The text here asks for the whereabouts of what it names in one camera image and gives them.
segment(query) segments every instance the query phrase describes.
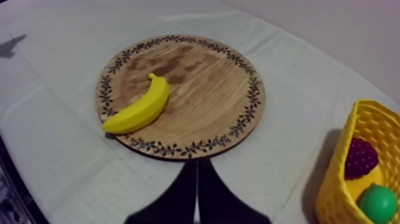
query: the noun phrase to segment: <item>yellow banana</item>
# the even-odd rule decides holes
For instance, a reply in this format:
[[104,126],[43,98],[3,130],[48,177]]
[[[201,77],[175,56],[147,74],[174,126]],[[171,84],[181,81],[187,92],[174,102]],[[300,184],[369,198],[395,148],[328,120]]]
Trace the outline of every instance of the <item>yellow banana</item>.
[[157,77],[153,73],[150,73],[148,77],[151,79],[151,84],[147,93],[106,120],[102,126],[104,131],[113,134],[133,132],[150,124],[161,114],[167,102],[170,87],[164,77]]

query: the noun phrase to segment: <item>table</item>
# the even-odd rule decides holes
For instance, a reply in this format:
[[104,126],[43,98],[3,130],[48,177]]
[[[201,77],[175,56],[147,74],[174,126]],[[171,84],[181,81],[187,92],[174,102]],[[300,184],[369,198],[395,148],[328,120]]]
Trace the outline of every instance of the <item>table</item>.
[[273,223],[313,218],[330,152],[357,98],[400,112],[340,62],[218,1],[7,1],[0,5],[0,134],[51,223],[123,223],[182,168],[106,138],[94,101],[111,57],[141,39],[172,33],[226,43],[262,77],[262,120],[212,162],[227,186]]

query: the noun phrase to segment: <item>yellow basket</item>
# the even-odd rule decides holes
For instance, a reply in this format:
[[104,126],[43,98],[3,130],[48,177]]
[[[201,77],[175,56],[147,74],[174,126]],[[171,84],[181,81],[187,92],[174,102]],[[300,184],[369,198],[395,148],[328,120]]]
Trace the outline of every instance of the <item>yellow basket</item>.
[[[345,161],[352,137],[368,141],[377,151],[378,165],[354,181],[344,178]],[[372,183],[386,186],[400,198],[400,116],[379,103],[360,99],[337,142],[328,171],[318,193],[315,212],[321,224],[372,222],[356,204],[360,194]],[[390,223],[400,223],[399,210]]]

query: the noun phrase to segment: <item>wooden plate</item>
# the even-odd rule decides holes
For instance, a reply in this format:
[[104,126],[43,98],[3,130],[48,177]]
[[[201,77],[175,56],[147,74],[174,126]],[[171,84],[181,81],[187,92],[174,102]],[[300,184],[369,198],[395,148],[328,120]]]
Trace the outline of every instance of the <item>wooden plate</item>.
[[101,121],[139,99],[151,72],[168,79],[170,97],[151,125],[115,136],[133,151],[170,160],[219,154],[263,114],[263,83],[240,53],[211,39],[168,35],[133,44],[107,64],[96,87]]

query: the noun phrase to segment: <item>leaf pattern border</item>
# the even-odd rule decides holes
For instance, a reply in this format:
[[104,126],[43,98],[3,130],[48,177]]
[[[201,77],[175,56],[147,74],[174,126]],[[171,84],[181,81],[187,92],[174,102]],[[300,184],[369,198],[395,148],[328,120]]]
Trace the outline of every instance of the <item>leaf pattern border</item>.
[[131,56],[163,42],[172,41],[177,43],[196,43],[213,51],[222,52],[226,55],[227,59],[234,61],[237,66],[244,69],[246,74],[249,74],[249,90],[247,94],[248,103],[244,106],[243,113],[237,118],[236,124],[229,127],[229,131],[225,135],[215,136],[212,139],[200,140],[199,142],[193,141],[190,145],[185,145],[182,147],[177,144],[164,145],[160,141],[146,141],[142,137],[131,138],[129,135],[125,136],[130,142],[129,146],[139,151],[146,151],[148,153],[152,153],[153,155],[162,157],[166,157],[168,155],[174,157],[179,155],[181,158],[193,158],[193,155],[197,154],[198,152],[207,153],[213,150],[215,147],[225,147],[226,144],[232,141],[231,138],[238,138],[240,134],[244,133],[244,128],[246,128],[247,125],[250,124],[255,118],[255,112],[258,108],[260,108],[261,105],[261,101],[259,99],[259,85],[261,82],[255,75],[255,69],[251,65],[247,64],[245,60],[242,59],[241,55],[236,55],[230,48],[226,46],[220,46],[216,43],[210,43],[204,39],[197,39],[191,36],[167,35],[150,39],[147,42],[138,43],[135,46],[122,51],[120,56],[115,59],[115,62],[107,67],[106,75],[101,76],[101,88],[98,92],[98,97],[101,99],[102,103],[101,114],[109,117],[118,113],[118,111],[115,111],[110,107],[110,104],[113,102],[113,99],[111,99],[111,93],[113,90],[111,89],[110,82],[112,76],[120,71],[121,67],[130,60]]

